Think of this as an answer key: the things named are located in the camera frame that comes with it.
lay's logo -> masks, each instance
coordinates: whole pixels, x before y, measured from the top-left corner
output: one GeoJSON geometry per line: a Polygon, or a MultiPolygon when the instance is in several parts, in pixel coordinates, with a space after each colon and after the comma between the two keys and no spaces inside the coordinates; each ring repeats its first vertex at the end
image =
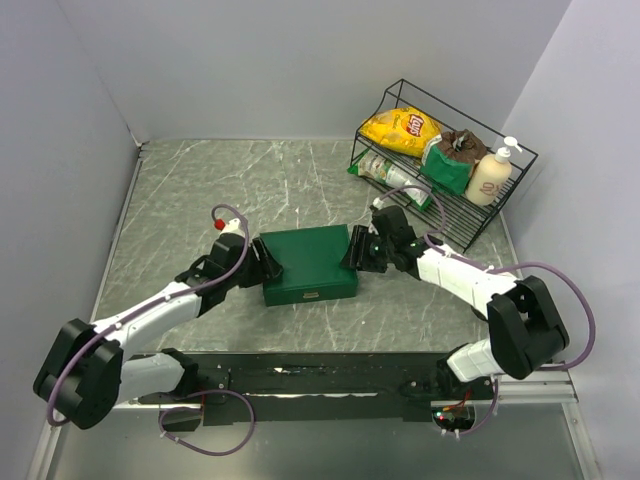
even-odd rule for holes
{"type": "Polygon", "coordinates": [[[409,122],[407,123],[407,132],[409,132],[414,137],[419,137],[420,130],[422,130],[422,125],[424,125],[424,119],[412,113],[409,116],[409,122]]]}

white wall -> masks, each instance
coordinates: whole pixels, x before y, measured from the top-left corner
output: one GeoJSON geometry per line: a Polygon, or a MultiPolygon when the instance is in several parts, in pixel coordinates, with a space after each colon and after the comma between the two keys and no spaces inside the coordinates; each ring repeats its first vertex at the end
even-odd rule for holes
{"type": "MultiPolygon", "coordinates": [[[[640,478],[639,15],[634,0],[573,0],[504,129],[541,153],[507,208],[519,257],[561,267],[597,315],[572,377],[607,479],[640,478]]],[[[584,314],[561,303],[573,356],[584,314]]]]}
{"type": "Polygon", "coordinates": [[[404,76],[502,125],[569,0],[60,0],[137,139],[350,137],[404,76]]]}
{"type": "Polygon", "coordinates": [[[44,422],[31,388],[60,326],[88,318],[136,148],[54,0],[0,13],[0,478],[44,422]]]}

pump dispenser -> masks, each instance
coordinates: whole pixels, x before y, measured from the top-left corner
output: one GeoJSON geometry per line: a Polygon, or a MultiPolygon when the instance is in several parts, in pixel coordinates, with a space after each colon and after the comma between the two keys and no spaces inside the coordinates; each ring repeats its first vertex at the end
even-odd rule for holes
{"type": "Polygon", "coordinates": [[[522,149],[514,137],[505,137],[504,144],[505,146],[500,147],[495,154],[485,155],[476,166],[465,191],[465,196],[472,203],[489,205],[496,199],[504,182],[511,175],[511,148],[517,148],[520,152],[522,149]]]}

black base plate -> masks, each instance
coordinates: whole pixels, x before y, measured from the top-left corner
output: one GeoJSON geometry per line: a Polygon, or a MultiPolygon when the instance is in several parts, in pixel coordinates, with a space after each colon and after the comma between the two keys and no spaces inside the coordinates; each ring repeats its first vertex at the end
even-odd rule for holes
{"type": "MultiPolygon", "coordinates": [[[[199,390],[224,387],[246,395],[258,421],[402,418],[432,421],[431,402],[474,400],[493,392],[484,378],[445,392],[436,380],[445,353],[190,353],[199,365],[199,390]]],[[[200,403],[163,394],[145,404],[200,403]]],[[[248,421],[234,398],[205,399],[204,425],[248,421]]]]}

white bottle cap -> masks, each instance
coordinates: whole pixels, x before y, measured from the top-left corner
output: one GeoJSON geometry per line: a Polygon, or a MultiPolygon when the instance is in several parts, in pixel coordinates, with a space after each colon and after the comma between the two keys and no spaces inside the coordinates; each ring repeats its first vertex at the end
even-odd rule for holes
{"type": "Polygon", "coordinates": [[[496,153],[496,161],[500,163],[509,161],[509,157],[511,156],[511,150],[509,150],[509,147],[515,147],[519,152],[522,152],[520,145],[518,145],[518,140],[516,140],[515,137],[504,137],[504,144],[506,147],[500,147],[496,153]]]}

